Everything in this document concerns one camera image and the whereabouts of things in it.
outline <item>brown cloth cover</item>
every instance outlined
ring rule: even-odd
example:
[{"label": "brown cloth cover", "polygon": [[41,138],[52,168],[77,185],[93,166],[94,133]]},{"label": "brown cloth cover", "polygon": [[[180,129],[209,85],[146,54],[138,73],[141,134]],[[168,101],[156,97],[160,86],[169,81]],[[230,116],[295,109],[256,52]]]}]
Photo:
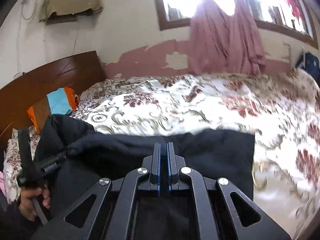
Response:
[{"label": "brown cloth cover", "polygon": [[44,0],[40,10],[40,22],[46,21],[51,14],[58,16],[81,13],[91,9],[93,13],[102,11],[101,0]]}]

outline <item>window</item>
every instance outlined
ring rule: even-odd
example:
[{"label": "window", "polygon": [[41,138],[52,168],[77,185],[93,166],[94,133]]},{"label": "window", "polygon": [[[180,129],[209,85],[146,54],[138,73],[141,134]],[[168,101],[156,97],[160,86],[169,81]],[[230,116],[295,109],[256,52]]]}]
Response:
[{"label": "window", "polygon": [[[227,15],[234,0],[214,0]],[[245,0],[262,29],[283,33],[318,48],[312,17],[303,0]],[[161,30],[188,26],[200,0],[156,0]]]}]

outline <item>black sleeve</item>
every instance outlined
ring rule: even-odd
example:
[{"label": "black sleeve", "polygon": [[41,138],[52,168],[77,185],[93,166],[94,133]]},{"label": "black sleeve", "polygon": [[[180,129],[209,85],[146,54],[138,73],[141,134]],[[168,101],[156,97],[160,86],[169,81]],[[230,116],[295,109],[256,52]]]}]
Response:
[{"label": "black sleeve", "polygon": [[29,240],[40,225],[38,218],[35,222],[26,219],[15,201],[8,206],[1,218],[0,232],[5,240]]}]

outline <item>triangular cutout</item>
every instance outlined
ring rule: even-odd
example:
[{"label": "triangular cutout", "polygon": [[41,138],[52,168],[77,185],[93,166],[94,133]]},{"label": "triangular cutout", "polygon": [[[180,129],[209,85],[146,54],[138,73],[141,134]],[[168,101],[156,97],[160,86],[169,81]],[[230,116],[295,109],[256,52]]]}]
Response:
[{"label": "triangular cutout", "polygon": [[77,228],[82,228],[96,198],[97,195],[90,195],[69,215],[66,216],[65,221],[76,226]]},{"label": "triangular cutout", "polygon": [[231,200],[243,227],[251,226],[261,221],[261,216],[245,202],[236,192],[230,193]]}]

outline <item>light blue cloth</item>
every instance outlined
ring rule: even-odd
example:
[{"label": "light blue cloth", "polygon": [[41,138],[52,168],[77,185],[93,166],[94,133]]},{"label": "light blue cloth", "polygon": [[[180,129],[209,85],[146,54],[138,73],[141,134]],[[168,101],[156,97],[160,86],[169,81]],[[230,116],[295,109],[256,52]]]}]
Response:
[{"label": "light blue cloth", "polygon": [[63,88],[58,88],[56,91],[47,94],[47,98],[51,114],[70,114],[72,112],[72,108],[69,105],[66,92]]}]

